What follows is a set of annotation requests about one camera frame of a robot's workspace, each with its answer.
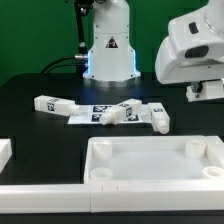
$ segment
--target black surface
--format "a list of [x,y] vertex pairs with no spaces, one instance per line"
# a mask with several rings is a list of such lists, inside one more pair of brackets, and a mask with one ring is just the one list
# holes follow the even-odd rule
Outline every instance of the black surface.
[[185,58],[203,58],[208,54],[208,52],[209,52],[208,46],[191,48],[186,51]]
[[[144,74],[140,85],[102,89],[71,74],[15,76],[0,87],[0,136],[10,137],[13,157],[0,184],[82,183],[88,139],[157,136],[150,124],[67,125],[68,118],[35,112],[33,98],[48,95],[78,104],[117,104],[130,98],[161,102],[171,117],[169,135],[218,135],[224,140],[224,100],[188,103],[184,85],[160,85]],[[224,223],[223,211],[106,214],[0,215],[0,223]]]
[[189,24],[189,29],[192,34],[196,34],[199,32],[195,22]]

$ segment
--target black and white pattern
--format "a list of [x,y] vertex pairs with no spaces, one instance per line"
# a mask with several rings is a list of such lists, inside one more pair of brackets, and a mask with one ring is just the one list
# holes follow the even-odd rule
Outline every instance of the black and white pattern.
[[60,99],[53,98],[53,99],[49,100],[49,102],[51,102],[51,103],[56,103],[56,102],[59,101],[59,100],[60,100]]
[[139,117],[138,117],[138,115],[135,115],[135,116],[132,116],[132,117],[128,118],[127,121],[137,122],[137,121],[139,121]]
[[92,115],[92,122],[100,122],[100,117],[102,116],[102,114],[93,114]]
[[156,113],[162,113],[163,112],[163,109],[161,109],[161,108],[158,108],[158,109],[153,109],[154,110],[154,112],[156,112]]
[[104,113],[111,106],[93,106],[93,113]]
[[126,110],[126,117],[130,117],[131,115],[132,115],[132,108],[130,107]]
[[53,103],[47,103],[47,109],[48,109],[48,111],[54,111],[54,104]]
[[120,104],[119,106],[120,106],[120,107],[129,107],[130,105],[125,104],[125,103],[122,103],[122,104]]

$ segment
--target white plastic part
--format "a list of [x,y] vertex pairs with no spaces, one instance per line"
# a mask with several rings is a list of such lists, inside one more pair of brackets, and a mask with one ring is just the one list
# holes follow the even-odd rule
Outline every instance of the white plastic part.
[[0,186],[0,213],[90,212],[91,186]]
[[10,139],[0,139],[0,173],[8,163],[11,156],[12,147]]
[[205,156],[206,142],[202,139],[192,138],[186,141],[186,155],[192,159],[201,159]]
[[[185,155],[186,142],[192,139],[206,143],[203,158]],[[112,143],[114,156],[103,164],[112,170],[114,179],[95,181],[91,171],[102,162],[93,158],[92,150],[95,142],[106,140]],[[206,167],[223,164],[224,144],[218,137],[92,138],[84,183],[91,185],[92,212],[220,210],[224,208],[224,180],[204,179],[202,174]]]
[[141,112],[142,101],[130,99],[108,108],[100,117],[100,122],[106,124],[118,124],[127,118],[137,115]]
[[204,179],[224,179],[224,169],[216,166],[209,166],[203,169]]
[[149,113],[155,132],[167,134],[170,130],[170,117],[161,103],[149,103]]
[[140,77],[135,51],[129,44],[128,3],[125,0],[95,2],[93,27],[94,44],[88,54],[89,67],[83,75],[84,80],[109,87],[114,82],[128,82]]
[[206,17],[217,32],[224,33],[224,1],[209,0],[206,7]]
[[93,143],[93,157],[98,160],[109,160],[113,156],[112,143],[99,141]]
[[[203,158],[186,156],[192,139],[206,142]],[[105,141],[113,157],[98,160]],[[223,210],[223,168],[217,136],[92,138],[84,184],[0,186],[0,213]]]
[[90,177],[95,181],[113,180],[113,171],[104,167],[96,168],[91,171]]
[[202,86],[203,89],[201,93],[198,94],[193,93],[191,86],[187,88],[187,98],[189,102],[224,98],[222,80],[203,82]]
[[79,114],[79,105],[73,100],[65,100],[50,96],[39,96],[34,98],[35,110],[62,116]]
[[224,63],[220,62],[224,56],[224,33],[214,32],[206,15],[218,29],[223,29],[223,0],[211,0],[208,7],[169,23],[169,36],[162,42],[156,59],[156,75],[162,84],[224,78]]

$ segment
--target green background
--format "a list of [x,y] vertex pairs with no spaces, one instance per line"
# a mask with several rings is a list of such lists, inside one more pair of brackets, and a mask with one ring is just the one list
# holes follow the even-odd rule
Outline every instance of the green background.
[[[155,57],[167,36],[168,22],[207,4],[208,0],[129,0],[131,45],[137,68],[154,71]],[[88,47],[92,44],[92,15],[84,18]],[[21,73],[38,73],[60,57],[77,53],[73,1],[0,1],[0,85]],[[58,72],[75,72],[61,69]]]

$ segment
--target blue led light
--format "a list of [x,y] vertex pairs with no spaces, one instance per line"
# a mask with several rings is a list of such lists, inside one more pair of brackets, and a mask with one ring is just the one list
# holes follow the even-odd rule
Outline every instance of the blue led light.
[[134,72],[137,72],[137,69],[136,69],[136,52],[135,50],[133,50],[134,54],[133,54],[133,57],[134,57]]

